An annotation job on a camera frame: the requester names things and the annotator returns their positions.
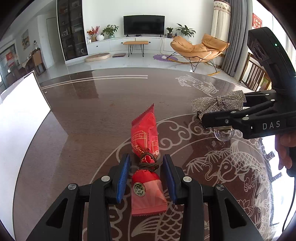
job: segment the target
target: brown string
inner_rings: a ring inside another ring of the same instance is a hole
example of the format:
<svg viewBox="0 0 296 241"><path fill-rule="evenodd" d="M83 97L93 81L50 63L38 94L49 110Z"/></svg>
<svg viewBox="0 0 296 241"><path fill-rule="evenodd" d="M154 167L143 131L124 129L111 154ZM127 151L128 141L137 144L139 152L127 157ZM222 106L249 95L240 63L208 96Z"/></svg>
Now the brown string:
<svg viewBox="0 0 296 241"><path fill-rule="evenodd" d="M141 155L140 160L142 160L145 156L150 156L154 160L154 163L140 162L139 169L144 169L144 170L149 170L151 172L155 172L159 168L159 164L156 162L155 156L149 152L144 152Z"/></svg>

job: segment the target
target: rhinestone bow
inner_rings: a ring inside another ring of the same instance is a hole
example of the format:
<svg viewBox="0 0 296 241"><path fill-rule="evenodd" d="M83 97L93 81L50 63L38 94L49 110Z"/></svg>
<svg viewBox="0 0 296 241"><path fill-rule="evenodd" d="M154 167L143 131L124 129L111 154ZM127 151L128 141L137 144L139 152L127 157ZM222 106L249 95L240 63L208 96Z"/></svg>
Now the rhinestone bow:
<svg viewBox="0 0 296 241"><path fill-rule="evenodd" d="M247 102L242 90L231 92L216 98L201 97L191 101L192 111L198 112L200 120L205 113L220 110L242 110L243 103Z"/></svg>

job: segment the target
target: double white line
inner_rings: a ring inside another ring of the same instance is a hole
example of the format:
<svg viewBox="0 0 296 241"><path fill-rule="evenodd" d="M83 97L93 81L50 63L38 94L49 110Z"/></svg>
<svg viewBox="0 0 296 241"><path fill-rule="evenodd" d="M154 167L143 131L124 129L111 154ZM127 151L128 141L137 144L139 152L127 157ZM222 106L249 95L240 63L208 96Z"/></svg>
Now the double white line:
<svg viewBox="0 0 296 241"><path fill-rule="evenodd" d="M42 87L42 90L56 87L56 86L61 86L61 85L67 85L67 84L72 84L72 83L78 83L78 82L85 82L85 81L92 81L92 80L109 80L109 79L148 79L148 75L107 75L107 76L96 76L96 77L89 77L89 78L82 78L82 79L76 79L76 80L68 80L52 85L47 85L45 87Z"/></svg>

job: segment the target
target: red wrapped snack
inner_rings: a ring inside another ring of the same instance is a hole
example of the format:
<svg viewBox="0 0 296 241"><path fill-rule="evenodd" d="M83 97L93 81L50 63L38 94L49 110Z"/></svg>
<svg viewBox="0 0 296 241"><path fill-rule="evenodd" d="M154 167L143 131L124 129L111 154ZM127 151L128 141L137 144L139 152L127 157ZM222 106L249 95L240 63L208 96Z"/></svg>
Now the red wrapped snack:
<svg viewBox="0 0 296 241"><path fill-rule="evenodd" d="M159 147L154 104L131 124L131 145L141 160L139 170L132 176L131 214L136 216L165 212L168 204L160 178L154 172L159 167L156 163Z"/></svg>

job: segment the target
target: human hand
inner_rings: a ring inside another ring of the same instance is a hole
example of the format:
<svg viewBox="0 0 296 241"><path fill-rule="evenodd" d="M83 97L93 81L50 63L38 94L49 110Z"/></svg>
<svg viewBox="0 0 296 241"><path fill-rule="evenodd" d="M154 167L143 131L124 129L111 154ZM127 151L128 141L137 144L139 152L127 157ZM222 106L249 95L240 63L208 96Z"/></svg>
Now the human hand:
<svg viewBox="0 0 296 241"><path fill-rule="evenodd" d="M275 137L275 149L279 154L279 170L284 166L287 169L292 167L292 159L287 155L287 147L296 147L296 131Z"/></svg>

